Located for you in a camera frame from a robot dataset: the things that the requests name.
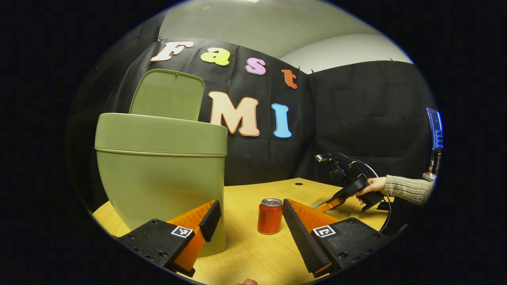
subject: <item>ceiling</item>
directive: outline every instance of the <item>ceiling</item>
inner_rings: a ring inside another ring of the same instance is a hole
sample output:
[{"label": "ceiling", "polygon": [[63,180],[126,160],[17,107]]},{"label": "ceiling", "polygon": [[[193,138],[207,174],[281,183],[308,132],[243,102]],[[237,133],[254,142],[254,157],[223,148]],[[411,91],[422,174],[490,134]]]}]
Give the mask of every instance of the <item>ceiling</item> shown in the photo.
[{"label": "ceiling", "polygon": [[379,31],[319,0],[189,0],[171,8],[161,37],[237,44],[280,58],[340,35]]}]

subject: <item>gray sweater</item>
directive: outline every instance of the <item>gray sweater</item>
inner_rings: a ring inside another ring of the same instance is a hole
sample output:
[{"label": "gray sweater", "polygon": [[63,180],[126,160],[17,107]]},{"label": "gray sweater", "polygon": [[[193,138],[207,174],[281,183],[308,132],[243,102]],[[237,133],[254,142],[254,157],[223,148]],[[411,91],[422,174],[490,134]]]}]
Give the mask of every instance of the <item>gray sweater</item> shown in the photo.
[{"label": "gray sweater", "polygon": [[399,176],[386,176],[386,182],[382,194],[399,197],[415,205],[424,205],[429,199],[434,181],[422,179],[408,179]]}]

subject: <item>white wall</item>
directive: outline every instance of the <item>white wall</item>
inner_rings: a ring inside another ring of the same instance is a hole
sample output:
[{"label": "white wall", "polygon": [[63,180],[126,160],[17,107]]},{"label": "white wall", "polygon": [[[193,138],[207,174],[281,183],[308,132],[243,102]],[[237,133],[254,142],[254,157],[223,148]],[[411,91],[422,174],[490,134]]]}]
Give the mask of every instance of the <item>white wall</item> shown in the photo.
[{"label": "white wall", "polygon": [[323,40],[280,57],[307,74],[365,61],[390,60],[413,63],[391,40],[375,34],[348,34]]}]

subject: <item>wooden table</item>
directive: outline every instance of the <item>wooden table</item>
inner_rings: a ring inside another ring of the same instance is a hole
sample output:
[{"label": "wooden table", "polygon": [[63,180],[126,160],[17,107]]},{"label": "wooden table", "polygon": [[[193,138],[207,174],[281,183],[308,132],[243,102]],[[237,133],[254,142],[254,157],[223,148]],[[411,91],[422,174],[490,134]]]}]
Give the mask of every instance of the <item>wooden table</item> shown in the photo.
[{"label": "wooden table", "polygon": [[[196,272],[191,279],[209,285],[232,285],[247,278],[260,285],[303,284],[315,280],[306,270],[284,219],[277,234],[265,235],[257,231],[259,204],[262,199],[272,197],[316,206],[338,190],[340,187],[300,178],[224,187],[227,250],[197,259],[194,265]],[[352,197],[326,213],[340,220],[355,217],[380,230],[387,218],[387,211],[377,210],[374,206],[361,212],[362,206],[359,204]],[[93,216],[111,235],[122,236],[130,232],[109,201],[95,211]]]}]

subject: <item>soda can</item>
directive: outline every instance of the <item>soda can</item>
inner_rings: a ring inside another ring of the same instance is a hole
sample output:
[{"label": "soda can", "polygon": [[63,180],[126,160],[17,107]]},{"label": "soda can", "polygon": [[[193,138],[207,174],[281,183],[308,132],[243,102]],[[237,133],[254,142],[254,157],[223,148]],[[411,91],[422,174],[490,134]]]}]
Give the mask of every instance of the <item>soda can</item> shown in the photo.
[{"label": "soda can", "polygon": [[263,234],[277,233],[282,222],[282,210],[282,200],[276,198],[263,199],[259,205],[257,230]]}]

